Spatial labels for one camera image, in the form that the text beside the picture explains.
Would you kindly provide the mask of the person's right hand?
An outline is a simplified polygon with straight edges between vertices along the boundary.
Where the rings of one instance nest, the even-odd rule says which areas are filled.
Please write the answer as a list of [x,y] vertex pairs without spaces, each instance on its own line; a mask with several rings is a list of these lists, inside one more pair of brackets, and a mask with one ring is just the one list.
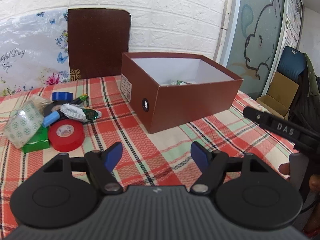
[[[279,172],[283,175],[288,175],[287,180],[291,180],[291,163],[281,164],[278,168]],[[306,176],[302,180],[302,191],[306,191],[306,188],[309,188],[309,192],[314,194],[319,194],[319,171],[317,174],[311,175],[310,172],[306,173]],[[309,217],[309,220],[303,228],[303,232],[309,236],[319,235],[319,202],[316,207],[314,207],[312,214]]]

